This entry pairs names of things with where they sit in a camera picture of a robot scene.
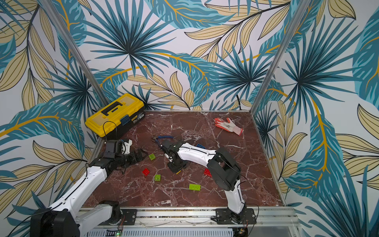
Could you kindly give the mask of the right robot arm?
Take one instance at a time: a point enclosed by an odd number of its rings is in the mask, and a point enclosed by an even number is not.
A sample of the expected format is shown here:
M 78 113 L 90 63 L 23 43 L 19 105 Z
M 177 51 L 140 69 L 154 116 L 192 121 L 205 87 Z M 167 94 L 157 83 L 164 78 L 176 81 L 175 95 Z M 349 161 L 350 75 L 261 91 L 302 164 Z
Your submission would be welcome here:
M 173 173 L 185 169 L 190 162 L 204 166 L 210 171 L 215 183 L 225 191 L 228 209 L 241 214 L 246 208 L 241 191 L 241 168 L 224 147 L 207 150 L 184 141 L 163 141 L 159 145 L 168 158 L 168 167 Z

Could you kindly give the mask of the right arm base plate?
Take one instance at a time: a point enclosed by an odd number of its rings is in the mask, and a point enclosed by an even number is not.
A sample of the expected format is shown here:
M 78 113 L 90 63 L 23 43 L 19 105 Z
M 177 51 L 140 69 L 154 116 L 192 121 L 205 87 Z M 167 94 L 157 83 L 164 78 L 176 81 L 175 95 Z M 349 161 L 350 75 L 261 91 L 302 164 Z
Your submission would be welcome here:
M 245 208 L 240 214 L 236 214 L 228 208 L 217 208 L 216 214 L 211 217 L 211 220 L 218 225 L 242 225 L 256 224 L 256 214 L 254 209 Z

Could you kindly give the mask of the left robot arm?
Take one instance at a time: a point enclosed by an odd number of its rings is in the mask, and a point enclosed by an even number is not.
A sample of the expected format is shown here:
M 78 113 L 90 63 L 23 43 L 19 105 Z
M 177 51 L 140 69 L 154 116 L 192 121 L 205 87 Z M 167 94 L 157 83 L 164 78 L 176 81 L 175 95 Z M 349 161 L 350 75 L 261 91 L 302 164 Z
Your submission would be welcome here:
M 132 142 L 109 140 L 86 169 L 85 174 L 61 198 L 48 208 L 40 208 L 31 216 L 32 237 L 84 237 L 100 224 L 121 228 L 126 221 L 135 221 L 136 210 L 123 213 L 117 201 L 102 201 L 85 214 L 79 214 L 85 201 L 115 170 L 125 170 L 143 161 L 148 153 L 130 150 Z

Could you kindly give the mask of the blue lego brick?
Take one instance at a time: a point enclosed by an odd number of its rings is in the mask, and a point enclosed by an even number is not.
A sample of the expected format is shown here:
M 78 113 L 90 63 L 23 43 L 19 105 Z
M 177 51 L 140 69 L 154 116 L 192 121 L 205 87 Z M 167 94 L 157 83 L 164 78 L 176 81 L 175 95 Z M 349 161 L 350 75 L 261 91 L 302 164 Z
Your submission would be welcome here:
M 201 144 L 197 144 L 196 147 L 198 148 L 201 148 L 201 149 L 206 149 L 204 146 L 202 146 Z

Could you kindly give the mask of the small green lego brick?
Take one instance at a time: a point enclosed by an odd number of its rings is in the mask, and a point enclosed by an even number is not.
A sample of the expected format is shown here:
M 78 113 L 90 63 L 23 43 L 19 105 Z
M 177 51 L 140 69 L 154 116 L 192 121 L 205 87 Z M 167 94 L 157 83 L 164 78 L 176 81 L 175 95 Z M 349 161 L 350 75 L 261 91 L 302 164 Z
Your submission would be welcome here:
M 151 161 L 153 161 L 153 160 L 156 159 L 156 156 L 155 156 L 154 154 L 150 154 L 150 155 L 149 155 L 149 159 L 150 159 Z

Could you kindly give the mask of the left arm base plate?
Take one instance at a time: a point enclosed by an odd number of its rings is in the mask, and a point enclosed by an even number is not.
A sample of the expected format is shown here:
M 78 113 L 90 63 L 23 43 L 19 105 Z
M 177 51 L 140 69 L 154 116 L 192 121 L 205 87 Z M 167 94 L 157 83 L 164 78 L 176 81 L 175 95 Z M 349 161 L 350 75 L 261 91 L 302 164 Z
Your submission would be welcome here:
M 100 223 L 100 226 L 133 226 L 135 225 L 137 209 L 120 209 L 113 211 L 110 219 Z

